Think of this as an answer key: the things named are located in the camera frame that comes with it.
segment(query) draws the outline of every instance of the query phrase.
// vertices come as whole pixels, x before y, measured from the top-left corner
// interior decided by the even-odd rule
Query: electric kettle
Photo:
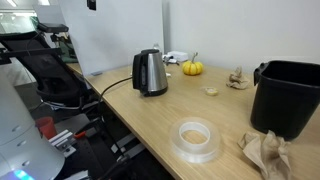
[[[133,89],[144,96],[158,96],[168,89],[168,82],[161,53],[157,49],[147,49],[134,56],[132,65]]]

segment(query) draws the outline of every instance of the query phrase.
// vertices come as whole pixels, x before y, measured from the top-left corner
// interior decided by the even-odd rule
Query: crumpled paper bag
[[[246,89],[249,83],[250,80],[242,75],[242,67],[239,66],[235,72],[230,74],[227,86],[236,89]]]
[[[238,142],[244,154],[260,167],[265,180],[290,180],[288,145],[282,137],[269,131],[263,143],[256,133],[247,132]]]

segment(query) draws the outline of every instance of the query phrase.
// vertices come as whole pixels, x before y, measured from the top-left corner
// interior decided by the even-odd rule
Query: kettle base
[[[143,94],[143,96],[149,97],[149,96],[160,96],[162,94],[164,94],[165,92],[167,92],[168,87],[161,89],[159,91],[148,91],[148,92],[141,92]]]

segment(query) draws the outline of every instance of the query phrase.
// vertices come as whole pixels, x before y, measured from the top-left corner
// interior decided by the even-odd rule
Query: kettle lid
[[[158,49],[146,49],[146,50],[142,50],[141,53],[142,54],[155,54],[158,53],[159,50]]]

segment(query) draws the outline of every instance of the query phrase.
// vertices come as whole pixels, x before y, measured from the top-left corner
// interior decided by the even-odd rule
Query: black bin
[[[320,65],[262,63],[254,71],[257,83],[252,126],[264,133],[272,130],[285,140],[298,137],[320,102]]]

